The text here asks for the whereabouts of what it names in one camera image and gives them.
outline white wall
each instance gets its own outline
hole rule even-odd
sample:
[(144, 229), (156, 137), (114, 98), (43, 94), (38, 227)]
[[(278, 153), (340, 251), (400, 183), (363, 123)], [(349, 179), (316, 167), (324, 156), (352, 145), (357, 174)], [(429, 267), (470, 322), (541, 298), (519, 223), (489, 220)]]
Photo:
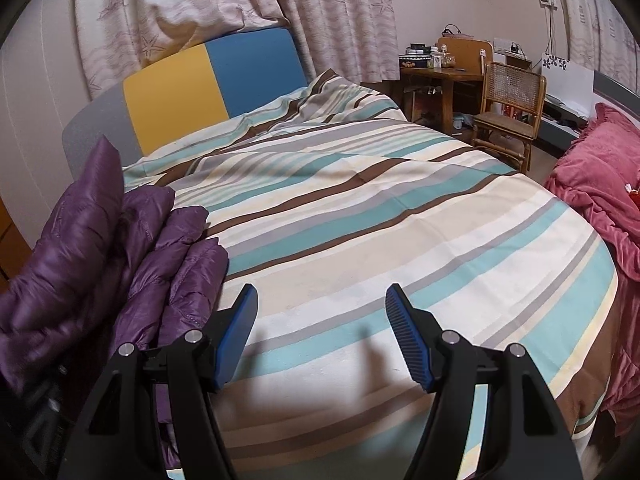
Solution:
[(31, 0), (0, 49), (0, 195), (33, 247), (72, 182), (62, 129), (89, 102), (73, 0)]
[[(560, 0), (556, 2), (554, 53), (566, 57), (564, 12)], [(540, 0), (393, 0), (393, 4), (402, 53), (411, 42), (435, 43), (447, 23), (479, 40), (516, 41), (534, 63), (548, 43), (548, 10), (540, 7)]]

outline striped bedspread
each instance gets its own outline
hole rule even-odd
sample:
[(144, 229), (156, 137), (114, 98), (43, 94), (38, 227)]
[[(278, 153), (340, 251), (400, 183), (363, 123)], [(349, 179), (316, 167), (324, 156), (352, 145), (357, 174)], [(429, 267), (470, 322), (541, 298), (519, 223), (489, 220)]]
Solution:
[[(207, 235), (230, 257), (220, 308), (244, 283), (258, 290), (214, 407), (241, 479), (404, 476), (431, 397), (386, 320), (393, 282), (474, 344), (523, 343), (570, 429), (589, 427), (615, 339), (603, 241), (538, 184), (406, 122), (387, 97), (327, 72), (125, 176), (209, 210)], [(460, 478), (478, 458), (485, 402), (478, 387)]]

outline pink blanket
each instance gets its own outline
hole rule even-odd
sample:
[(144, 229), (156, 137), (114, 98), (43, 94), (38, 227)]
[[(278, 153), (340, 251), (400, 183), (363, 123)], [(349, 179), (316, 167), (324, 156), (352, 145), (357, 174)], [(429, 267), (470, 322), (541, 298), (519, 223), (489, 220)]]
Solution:
[(616, 434), (623, 434), (640, 415), (640, 211), (625, 190), (625, 184), (638, 188), (640, 130), (603, 103), (596, 112), (545, 187), (599, 232), (616, 261), (622, 315), (602, 409), (613, 415)]

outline table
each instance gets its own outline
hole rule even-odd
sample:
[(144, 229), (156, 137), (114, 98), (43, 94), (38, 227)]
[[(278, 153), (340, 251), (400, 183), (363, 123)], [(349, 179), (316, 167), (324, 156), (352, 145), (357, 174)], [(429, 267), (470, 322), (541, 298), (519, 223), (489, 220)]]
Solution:
[(442, 81), (442, 130), (453, 133), (453, 85), (456, 81), (483, 81), (480, 73), (466, 72), (455, 68), (401, 68), (400, 81), (395, 82), (392, 98), (402, 107), (402, 90), (411, 76), (429, 77)]

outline blue gripper pad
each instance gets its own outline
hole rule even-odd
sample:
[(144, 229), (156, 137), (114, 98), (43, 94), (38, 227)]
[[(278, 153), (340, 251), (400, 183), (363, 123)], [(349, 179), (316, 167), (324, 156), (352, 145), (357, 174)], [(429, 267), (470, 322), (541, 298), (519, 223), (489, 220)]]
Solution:
[(429, 348), (412, 319), (410, 309), (412, 310), (413, 307), (400, 285), (391, 285), (386, 290), (385, 296), (386, 316), (400, 346), (404, 362), (409, 368), (411, 378), (420, 384), (423, 390), (429, 390), (434, 381), (431, 374)]
[(249, 332), (258, 315), (258, 292), (253, 285), (245, 285), (231, 307), (231, 321), (216, 349), (216, 370), (213, 377), (217, 388), (228, 383), (238, 367)]

